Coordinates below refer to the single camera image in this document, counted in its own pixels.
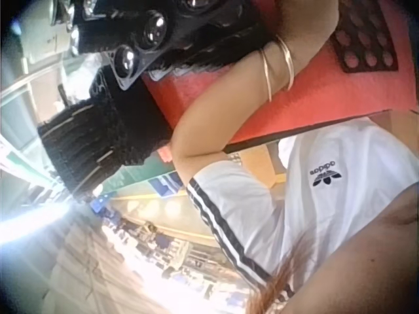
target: green sign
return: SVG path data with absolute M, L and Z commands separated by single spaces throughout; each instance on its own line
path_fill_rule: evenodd
M 112 177 L 106 179 L 101 194 L 110 193 L 125 186 L 146 181 L 175 171 L 173 163 L 165 163 L 157 152 L 148 157 L 142 166 L 122 166 Z

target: sleeve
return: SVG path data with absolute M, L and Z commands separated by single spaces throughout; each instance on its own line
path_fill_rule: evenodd
M 220 161 L 198 172 L 187 192 L 236 269 L 264 285 L 278 267 L 284 228 L 270 191 L 239 165 Z

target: hair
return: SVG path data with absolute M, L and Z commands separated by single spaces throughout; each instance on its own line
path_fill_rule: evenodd
M 265 287 L 255 291 L 247 301 L 246 314 L 265 314 L 277 302 L 278 295 L 285 290 L 291 276 L 297 273 L 311 255 L 306 234 L 299 237 L 293 248 L 281 261 L 279 270 Z

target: black stripe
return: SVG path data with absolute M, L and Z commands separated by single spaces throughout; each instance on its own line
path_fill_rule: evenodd
M 230 241 L 230 244 L 238 253 L 240 261 L 253 270 L 262 280 L 269 281 L 271 276 L 267 273 L 258 263 L 256 263 L 251 258 L 248 258 L 244 254 L 243 245 L 238 241 L 236 235 L 231 230 L 230 226 L 228 225 L 227 221 L 224 217 L 221 216 L 220 210 L 218 207 L 210 200 L 208 195 L 201 189 L 199 184 L 195 181 L 195 179 L 191 179 L 190 186 L 195 190 L 195 192 L 202 198 L 205 206 L 212 212 L 214 215 L 216 223 L 220 226 L 223 230 L 224 234 L 226 235 L 227 239 Z
M 291 287 L 289 286 L 289 283 L 285 286 L 285 292 L 287 293 L 287 295 L 288 295 L 288 298 L 292 298 L 293 296 L 294 296 L 294 291 L 292 291 L 291 290 Z
M 211 232 L 214 234 L 214 238 L 217 240 L 218 244 L 220 244 L 220 247 L 223 249 L 224 253 L 227 255 L 230 262 L 233 264 L 233 266 L 238 270 L 238 272 L 254 287 L 261 288 L 262 285 L 257 282 L 252 276 L 250 276 L 245 270 L 243 270 L 239 265 L 237 265 L 237 261 L 235 257 L 231 254 L 230 250 L 227 248 L 227 246 L 221 241 L 221 236 L 211 223 L 210 216 L 203 210 L 202 205 L 200 202 L 193 196 L 191 192 L 187 189 L 187 194 L 189 195 L 189 198 L 192 200 L 195 207 L 200 211 L 201 216 L 205 217 L 205 219 L 208 221 L 208 226 L 211 229 Z

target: person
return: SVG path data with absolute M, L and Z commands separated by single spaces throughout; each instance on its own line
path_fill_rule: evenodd
M 337 0 L 278 4 L 278 42 L 235 64 L 181 117 L 171 140 L 175 168 L 259 291 L 249 313 L 278 301 L 284 313 L 417 313 L 419 161 L 393 135 L 368 118 L 297 135 L 284 205 L 223 152 L 337 26 Z

